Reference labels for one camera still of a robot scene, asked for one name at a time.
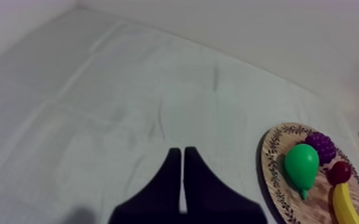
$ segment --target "white wall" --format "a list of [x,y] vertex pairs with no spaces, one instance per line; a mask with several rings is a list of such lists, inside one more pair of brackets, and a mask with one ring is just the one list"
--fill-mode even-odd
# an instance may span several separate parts
[[81,0],[359,110],[359,0]]
[[0,54],[75,5],[76,0],[0,0]]

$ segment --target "toy fruit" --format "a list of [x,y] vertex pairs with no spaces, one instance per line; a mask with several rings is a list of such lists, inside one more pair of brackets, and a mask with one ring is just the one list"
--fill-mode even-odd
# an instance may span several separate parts
[[351,166],[347,162],[338,161],[329,170],[327,177],[332,185],[345,183],[351,178]]
[[349,196],[348,183],[340,183],[335,186],[333,207],[339,224],[359,224],[358,213]]
[[320,165],[330,163],[337,156],[337,151],[330,137],[321,132],[312,132],[306,139],[305,144],[312,146],[318,154]]
[[312,146],[294,146],[285,157],[285,169],[295,185],[301,190],[304,200],[307,191],[313,186],[318,170],[318,155]]

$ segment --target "table surface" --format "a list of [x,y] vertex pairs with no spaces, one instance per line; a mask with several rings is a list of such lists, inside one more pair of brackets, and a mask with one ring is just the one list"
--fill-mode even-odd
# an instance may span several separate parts
[[209,48],[74,10],[0,57],[0,223],[106,223],[168,148],[188,145],[275,223],[255,161],[283,122],[329,135],[359,173],[359,114]]

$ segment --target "yellow banana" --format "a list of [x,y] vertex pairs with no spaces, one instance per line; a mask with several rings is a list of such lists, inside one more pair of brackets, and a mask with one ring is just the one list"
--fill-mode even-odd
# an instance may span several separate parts
[[333,207],[339,224],[359,224],[359,215],[349,196],[348,183],[339,183],[335,186]]

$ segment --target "purple grapes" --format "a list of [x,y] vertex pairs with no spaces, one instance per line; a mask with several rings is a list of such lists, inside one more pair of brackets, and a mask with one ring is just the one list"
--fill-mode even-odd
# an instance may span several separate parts
[[330,137],[323,133],[310,133],[305,139],[305,144],[312,146],[317,151],[321,166],[330,163],[337,155],[334,143],[331,141]]

